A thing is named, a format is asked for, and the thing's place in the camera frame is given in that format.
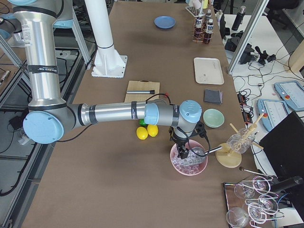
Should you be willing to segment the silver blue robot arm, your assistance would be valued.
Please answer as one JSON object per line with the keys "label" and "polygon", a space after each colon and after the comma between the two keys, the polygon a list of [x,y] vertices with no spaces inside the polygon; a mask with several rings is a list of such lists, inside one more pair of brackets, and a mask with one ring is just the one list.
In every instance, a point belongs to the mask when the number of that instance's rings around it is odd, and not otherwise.
{"label": "silver blue robot arm", "polygon": [[23,121],[27,136],[40,144],[61,139],[80,126],[101,122],[143,119],[150,125],[170,128],[170,139],[176,143],[178,156],[188,157],[190,138],[206,138],[200,121],[201,106],[187,100],[180,105],[160,100],[116,104],[68,104],[61,96],[53,26],[67,22],[73,14],[69,0],[14,0],[13,14],[21,23],[32,100]]}

